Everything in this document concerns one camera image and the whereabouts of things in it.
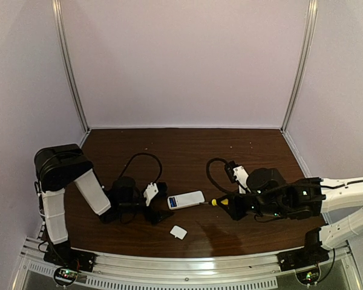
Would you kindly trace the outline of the white battery cover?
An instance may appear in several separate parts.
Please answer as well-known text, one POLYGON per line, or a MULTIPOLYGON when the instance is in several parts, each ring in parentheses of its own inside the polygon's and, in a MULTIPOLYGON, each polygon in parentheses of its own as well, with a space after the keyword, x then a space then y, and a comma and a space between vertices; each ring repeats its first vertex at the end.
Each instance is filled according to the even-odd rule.
POLYGON ((180 239, 180 240, 183 240, 186 235, 187 235, 187 231, 182 228, 182 227, 179 227, 178 225, 174 225, 172 227, 172 229, 170 230, 169 232, 174 238, 176 239, 180 239))

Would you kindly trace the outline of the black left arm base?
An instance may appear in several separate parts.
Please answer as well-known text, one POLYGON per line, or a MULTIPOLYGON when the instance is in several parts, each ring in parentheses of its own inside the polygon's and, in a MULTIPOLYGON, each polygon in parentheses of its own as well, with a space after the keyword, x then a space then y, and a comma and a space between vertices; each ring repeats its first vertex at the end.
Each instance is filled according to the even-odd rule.
POLYGON ((53 280, 64 289, 71 286, 82 272, 92 272, 96 255, 92 252, 75 250, 70 241, 53 244, 48 241, 44 254, 44 261, 52 263, 57 268, 53 273, 53 280))

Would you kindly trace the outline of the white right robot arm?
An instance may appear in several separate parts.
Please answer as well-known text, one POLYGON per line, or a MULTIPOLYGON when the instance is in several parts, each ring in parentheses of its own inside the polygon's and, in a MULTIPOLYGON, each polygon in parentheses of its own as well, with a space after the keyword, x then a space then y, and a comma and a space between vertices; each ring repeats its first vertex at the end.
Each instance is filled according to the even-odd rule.
POLYGON ((211 203, 233 220, 252 214, 272 221, 302 220, 343 208, 358 211, 306 234, 304 249, 330 251, 363 232, 363 177, 350 179, 303 178, 288 183, 275 169, 256 169, 247 178, 234 176, 240 192, 230 192, 211 203))

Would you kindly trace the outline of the white remote control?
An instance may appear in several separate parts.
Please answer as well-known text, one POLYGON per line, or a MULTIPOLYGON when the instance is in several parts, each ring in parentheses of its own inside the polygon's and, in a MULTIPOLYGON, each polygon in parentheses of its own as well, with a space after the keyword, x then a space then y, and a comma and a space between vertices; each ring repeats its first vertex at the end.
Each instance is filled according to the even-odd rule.
POLYGON ((169 196, 167 198, 167 203, 168 203, 168 208, 170 210, 179 210, 182 208, 188 208, 188 207, 193 207, 196 205, 200 205, 201 202, 204 202, 205 198, 203 195, 202 191, 194 191, 194 192, 188 192, 188 193, 182 193, 179 195, 174 195, 174 196, 169 196), (168 199, 172 197, 175 198, 176 202, 177 202, 177 207, 176 208, 169 208, 169 201, 168 199))

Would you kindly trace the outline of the yellow handled screwdriver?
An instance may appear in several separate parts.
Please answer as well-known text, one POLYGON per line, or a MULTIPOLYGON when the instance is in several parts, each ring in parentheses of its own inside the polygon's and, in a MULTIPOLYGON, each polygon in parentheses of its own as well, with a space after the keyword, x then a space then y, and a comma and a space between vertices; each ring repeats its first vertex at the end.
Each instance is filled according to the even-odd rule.
POLYGON ((217 206, 217 200, 216 199, 211 199, 210 201, 204 201, 201 202, 200 205, 210 205, 210 206, 217 206))

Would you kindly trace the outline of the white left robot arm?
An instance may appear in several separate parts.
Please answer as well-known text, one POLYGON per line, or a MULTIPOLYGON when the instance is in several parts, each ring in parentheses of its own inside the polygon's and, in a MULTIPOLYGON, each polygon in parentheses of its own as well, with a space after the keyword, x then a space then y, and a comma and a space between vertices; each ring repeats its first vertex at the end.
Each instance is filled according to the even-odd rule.
POLYGON ((121 173, 106 190, 100 183, 93 163, 77 144, 47 147, 34 157, 36 193, 41 203, 41 217, 50 242, 58 245, 69 240, 65 223, 65 189, 74 184, 92 211, 104 224, 122 221, 124 214, 142 213, 145 220, 157 225, 173 214, 156 209, 151 202, 167 197, 168 186, 155 178, 139 190, 133 178, 121 173))

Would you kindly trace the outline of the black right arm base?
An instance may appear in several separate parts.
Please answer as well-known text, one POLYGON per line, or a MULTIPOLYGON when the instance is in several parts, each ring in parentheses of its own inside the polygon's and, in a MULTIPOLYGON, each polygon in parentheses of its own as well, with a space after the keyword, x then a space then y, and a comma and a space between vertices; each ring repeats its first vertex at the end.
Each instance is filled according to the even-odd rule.
POLYGON ((329 259, 329 250, 322 247, 320 231, 321 228, 316 228, 306 233, 305 244, 302 248, 282 251, 276 255, 281 272, 309 267, 309 269, 295 273, 300 284, 305 286, 319 283, 321 280, 320 263, 329 259))

